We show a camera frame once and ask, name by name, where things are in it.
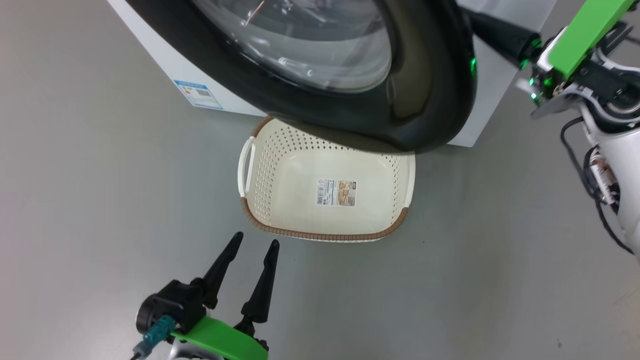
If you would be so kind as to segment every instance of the floor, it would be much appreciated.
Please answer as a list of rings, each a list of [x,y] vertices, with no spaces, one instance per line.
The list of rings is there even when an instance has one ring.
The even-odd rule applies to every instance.
[[[562,1],[546,36],[579,6]],[[259,119],[191,107],[105,1],[1,0],[0,49],[7,359],[130,358],[141,301],[202,275],[244,231],[212,314],[238,322],[271,239],[236,192]],[[279,238],[257,327],[271,358],[640,357],[640,268],[608,239],[558,141],[573,114],[535,122],[533,108],[510,91],[475,147],[418,156],[392,236]],[[587,149],[578,131],[570,141]]]

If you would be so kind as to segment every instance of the white plastic basket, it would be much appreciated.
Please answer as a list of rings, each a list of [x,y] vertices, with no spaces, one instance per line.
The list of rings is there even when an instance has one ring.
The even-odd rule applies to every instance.
[[[238,163],[238,191],[249,220],[270,233],[309,240],[361,242],[389,235],[406,217],[414,179],[413,153],[354,150],[271,117],[246,141]],[[340,184],[345,192],[337,199],[329,185]]]

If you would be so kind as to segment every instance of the sticker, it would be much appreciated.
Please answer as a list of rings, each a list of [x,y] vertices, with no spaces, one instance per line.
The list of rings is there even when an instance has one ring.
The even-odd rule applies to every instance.
[[[201,84],[188,83],[187,81],[173,80],[184,96],[193,106],[199,108],[222,110],[222,105],[216,100],[211,91]]]
[[[355,181],[320,179],[316,185],[316,205],[356,206]]]

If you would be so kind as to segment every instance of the barcode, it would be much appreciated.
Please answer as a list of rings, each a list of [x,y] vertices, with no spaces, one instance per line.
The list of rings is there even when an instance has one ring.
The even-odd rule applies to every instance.
[[[207,90],[199,90],[199,89],[196,89],[196,91],[198,92],[198,94],[200,94],[200,96],[208,96],[208,97],[211,97],[211,94],[210,94]]]
[[[324,188],[318,188],[316,205],[323,205],[323,199],[324,199],[323,195],[324,195]]]

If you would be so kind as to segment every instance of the washing machine door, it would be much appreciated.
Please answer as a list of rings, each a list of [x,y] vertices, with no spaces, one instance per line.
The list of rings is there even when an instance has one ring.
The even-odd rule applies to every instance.
[[[169,44],[274,117],[368,151],[464,125],[472,34],[453,0],[127,0]]]

